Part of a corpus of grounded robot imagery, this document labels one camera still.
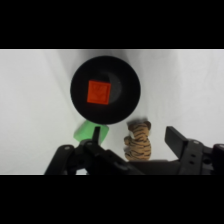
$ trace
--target black circular plate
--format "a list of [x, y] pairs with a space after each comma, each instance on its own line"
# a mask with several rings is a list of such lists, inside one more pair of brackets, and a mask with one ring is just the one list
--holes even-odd
[[[90, 80], [110, 82], [109, 105], [87, 103]], [[109, 56], [93, 58], [75, 73], [71, 97], [77, 111], [97, 124], [115, 124], [126, 119], [135, 110], [141, 95], [137, 74], [126, 62]]]

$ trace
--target white backdrop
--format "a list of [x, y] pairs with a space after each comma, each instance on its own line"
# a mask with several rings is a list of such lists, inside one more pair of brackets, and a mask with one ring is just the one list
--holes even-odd
[[71, 79], [101, 55], [130, 63], [142, 85], [137, 109], [110, 126], [105, 149], [124, 158], [126, 123], [145, 117], [153, 160], [176, 158], [166, 126], [210, 147], [224, 143], [224, 50], [0, 50], [0, 174], [43, 174], [59, 146], [78, 145], [73, 133], [84, 118], [72, 105]]

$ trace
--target red block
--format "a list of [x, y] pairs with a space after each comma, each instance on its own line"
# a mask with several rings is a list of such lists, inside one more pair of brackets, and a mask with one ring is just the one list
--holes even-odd
[[111, 84], [106, 82], [89, 81], [88, 103], [109, 104]]

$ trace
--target black mount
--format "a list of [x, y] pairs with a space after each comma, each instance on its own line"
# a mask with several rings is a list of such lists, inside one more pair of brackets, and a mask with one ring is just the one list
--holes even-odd
[[125, 162], [110, 150], [99, 146], [100, 127], [92, 140], [84, 140], [78, 148], [61, 146], [45, 175], [75, 175], [86, 169], [89, 175], [223, 175], [224, 144], [213, 148], [197, 140], [186, 139], [175, 128], [167, 127], [165, 142], [179, 160]]

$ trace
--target green object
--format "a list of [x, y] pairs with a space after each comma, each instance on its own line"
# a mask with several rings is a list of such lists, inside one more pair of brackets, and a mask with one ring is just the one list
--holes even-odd
[[100, 127], [100, 144], [105, 140], [109, 127], [106, 125], [95, 124], [90, 121], [85, 121], [84, 124], [75, 132], [74, 139], [78, 142], [92, 139], [95, 127]]

